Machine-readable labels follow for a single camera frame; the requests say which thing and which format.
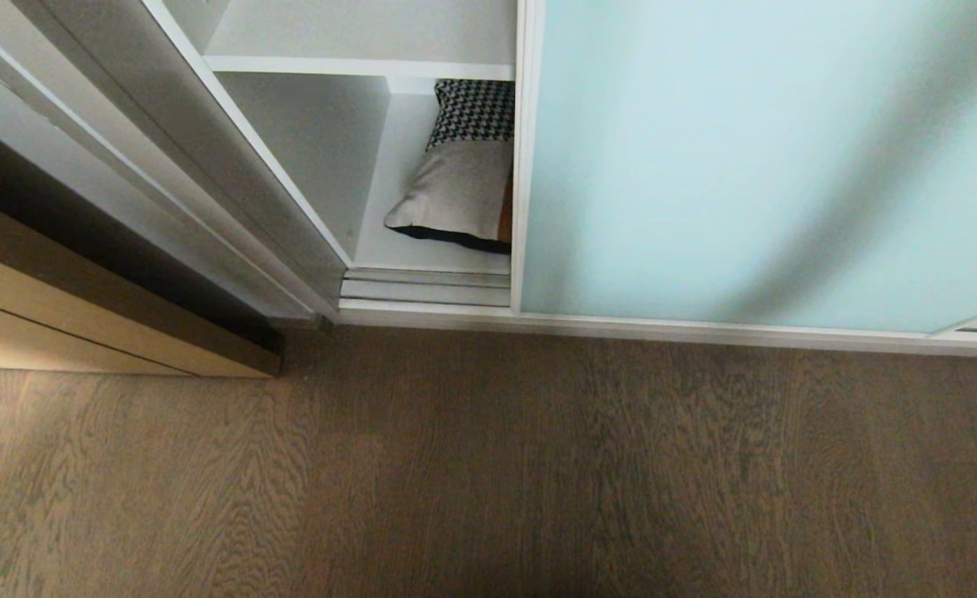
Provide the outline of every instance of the black pillow trim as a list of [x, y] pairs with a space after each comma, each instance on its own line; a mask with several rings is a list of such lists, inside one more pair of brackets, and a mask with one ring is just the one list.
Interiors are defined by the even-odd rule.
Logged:
[[467, 249], [476, 249], [478, 251], [488, 251], [488, 253], [499, 253], [501, 255], [511, 254], [511, 243], [505, 243], [503, 241], [492, 241], [492, 239], [487, 238], [477, 238], [472, 234], [467, 233], [457, 233], [455, 231], [440, 231], [436, 228], [427, 227], [387, 227], [392, 228], [392, 230], [410, 236], [410, 238], [431, 238], [435, 241], [446, 241], [448, 243], [457, 243], [457, 245], [462, 245]]

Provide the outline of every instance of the open shelf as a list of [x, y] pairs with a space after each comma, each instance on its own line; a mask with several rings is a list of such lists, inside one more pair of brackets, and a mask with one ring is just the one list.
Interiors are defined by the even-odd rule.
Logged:
[[213, 71], [512, 80], [516, 12], [518, 0], [229, 0], [204, 60]]
[[381, 132], [377, 166], [356, 249], [356, 268], [476, 272], [508, 275], [511, 258], [454, 243], [409, 238], [385, 227], [385, 215], [404, 198], [419, 169], [438, 103], [431, 95], [393, 95]]

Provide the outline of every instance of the pillow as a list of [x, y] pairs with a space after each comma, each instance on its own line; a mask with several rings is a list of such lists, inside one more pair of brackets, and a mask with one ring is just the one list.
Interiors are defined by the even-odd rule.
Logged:
[[436, 125], [385, 225], [412, 238], [511, 253], [514, 83], [442, 80], [434, 89]]

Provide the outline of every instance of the wood grain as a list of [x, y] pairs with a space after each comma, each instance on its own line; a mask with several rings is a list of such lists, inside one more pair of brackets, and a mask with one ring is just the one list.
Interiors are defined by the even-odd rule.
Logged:
[[340, 328], [0, 371], [2, 596], [977, 596], [977, 360]]
[[265, 378], [280, 364], [2, 213], [0, 310], [196, 375]]
[[22, 370], [186, 375], [142, 357], [98, 345], [0, 311], [0, 367]]

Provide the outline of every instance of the wardrobe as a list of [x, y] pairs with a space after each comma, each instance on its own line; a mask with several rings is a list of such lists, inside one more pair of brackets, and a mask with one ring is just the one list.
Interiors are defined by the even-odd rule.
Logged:
[[[333, 321], [977, 353], [977, 2], [15, 4]], [[510, 255], [383, 224], [440, 80], [515, 83]]]

